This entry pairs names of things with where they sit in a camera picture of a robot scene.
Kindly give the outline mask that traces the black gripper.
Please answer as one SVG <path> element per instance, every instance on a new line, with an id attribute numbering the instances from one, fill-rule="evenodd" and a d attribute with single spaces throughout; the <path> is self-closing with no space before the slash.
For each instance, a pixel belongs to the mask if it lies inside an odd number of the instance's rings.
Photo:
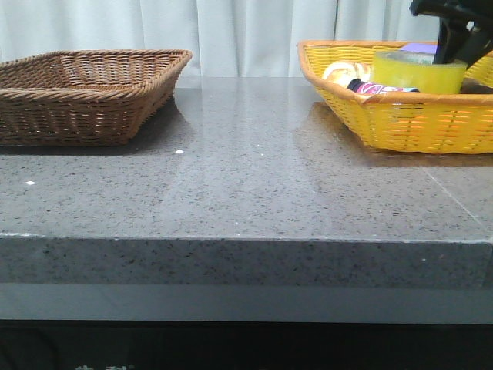
<path id="1" fill-rule="evenodd" d="M 492 50 L 492 1 L 414 0 L 409 10 L 440 17 L 434 64 L 460 61 L 470 68 Z"/>

